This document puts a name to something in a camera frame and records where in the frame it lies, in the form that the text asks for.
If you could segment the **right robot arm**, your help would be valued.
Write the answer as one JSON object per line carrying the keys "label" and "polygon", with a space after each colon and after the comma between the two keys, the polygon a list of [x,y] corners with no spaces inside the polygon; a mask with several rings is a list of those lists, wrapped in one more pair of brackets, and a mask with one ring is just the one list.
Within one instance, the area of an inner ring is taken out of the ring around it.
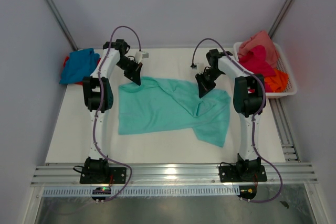
{"label": "right robot arm", "polygon": [[266,105],[264,77],[244,68],[226,51],[211,49],[206,54],[209,67],[196,74],[198,94],[202,98],[212,91],[222,74],[234,80],[233,106],[240,119],[240,148],[237,162],[225,172],[228,179],[242,182],[265,182],[267,175],[258,148],[258,124]]}

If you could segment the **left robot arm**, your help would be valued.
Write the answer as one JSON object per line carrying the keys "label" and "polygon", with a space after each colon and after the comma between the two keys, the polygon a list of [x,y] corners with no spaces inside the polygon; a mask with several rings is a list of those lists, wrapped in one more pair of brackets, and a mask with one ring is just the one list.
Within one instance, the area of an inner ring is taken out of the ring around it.
{"label": "left robot arm", "polygon": [[124,71],[126,78],[137,85],[141,84],[142,63],[127,56],[129,49],[130,46],[123,39],[106,42],[103,45],[104,57],[93,73],[83,78],[83,98],[91,117],[92,144],[81,171],[81,184],[106,184],[111,179],[107,122],[114,97],[109,78],[117,66]]}

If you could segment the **teal t shirt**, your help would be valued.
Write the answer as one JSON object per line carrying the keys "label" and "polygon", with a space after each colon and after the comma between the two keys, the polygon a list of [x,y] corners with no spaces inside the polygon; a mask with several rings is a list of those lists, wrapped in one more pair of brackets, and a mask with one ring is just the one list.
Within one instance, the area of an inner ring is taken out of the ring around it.
{"label": "teal t shirt", "polygon": [[143,77],[141,85],[119,86],[120,135],[192,129],[198,140],[223,147],[229,128],[228,93],[214,89],[198,96],[189,81]]}

